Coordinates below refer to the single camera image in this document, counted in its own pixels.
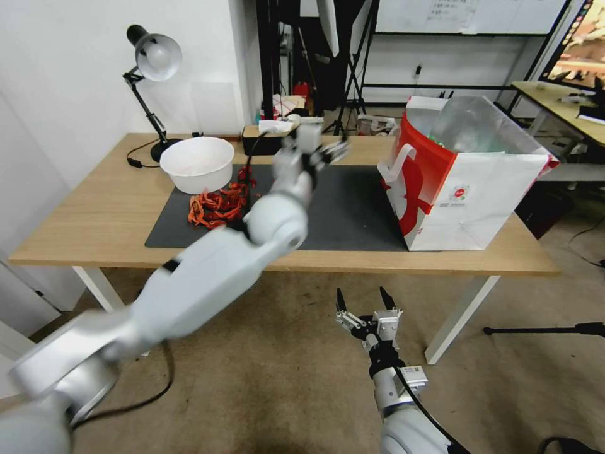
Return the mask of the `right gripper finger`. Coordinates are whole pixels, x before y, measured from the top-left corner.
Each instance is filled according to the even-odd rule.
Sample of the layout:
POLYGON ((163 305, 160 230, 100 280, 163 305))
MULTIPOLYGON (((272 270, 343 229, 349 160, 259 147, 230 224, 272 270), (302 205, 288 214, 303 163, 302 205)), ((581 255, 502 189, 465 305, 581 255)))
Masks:
POLYGON ((393 297, 387 292, 384 286, 379 287, 379 292, 384 305, 384 310, 380 312, 379 319, 398 322, 402 315, 402 310, 397 307, 393 297))
POLYGON ((336 290, 336 315, 335 320, 340 324, 347 332, 353 337, 366 337, 367 336, 367 324, 359 317, 350 313, 347 310, 345 304, 345 298, 343 296, 341 288, 336 290))

